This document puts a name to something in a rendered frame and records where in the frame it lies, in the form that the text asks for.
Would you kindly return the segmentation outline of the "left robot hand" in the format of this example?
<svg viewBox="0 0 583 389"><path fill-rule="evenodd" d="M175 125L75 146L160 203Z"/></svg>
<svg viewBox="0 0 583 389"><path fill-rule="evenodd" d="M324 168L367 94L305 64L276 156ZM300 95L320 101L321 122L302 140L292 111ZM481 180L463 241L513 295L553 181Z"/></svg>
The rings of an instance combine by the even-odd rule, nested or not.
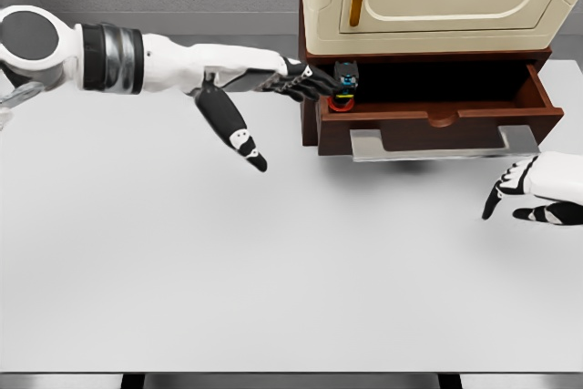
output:
<svg viewBox="0 0 583 389"><path fill-rule="evenodd" d="M266 159L228 93L273 92L296 102L317 101L341 90L341 83L317 67L277 52L246 46L195 45L202 66L201 84L190 95L223 143L255 169Z"/></svg>

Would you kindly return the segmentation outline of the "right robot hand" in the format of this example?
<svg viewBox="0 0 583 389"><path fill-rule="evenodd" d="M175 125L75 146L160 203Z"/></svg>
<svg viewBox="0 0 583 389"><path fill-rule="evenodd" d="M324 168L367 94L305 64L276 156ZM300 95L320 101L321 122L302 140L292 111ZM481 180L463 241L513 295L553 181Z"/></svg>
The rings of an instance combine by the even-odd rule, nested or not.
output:
<svg viewBox="0 0 583 389"><path fill-rule="evenodd" d="M513 212L520 220L553 225L583 225L583 155L541 152L518 161L495 182L486 199L482 218L489 219L505 195L533 195L548 205Z"/></svg>

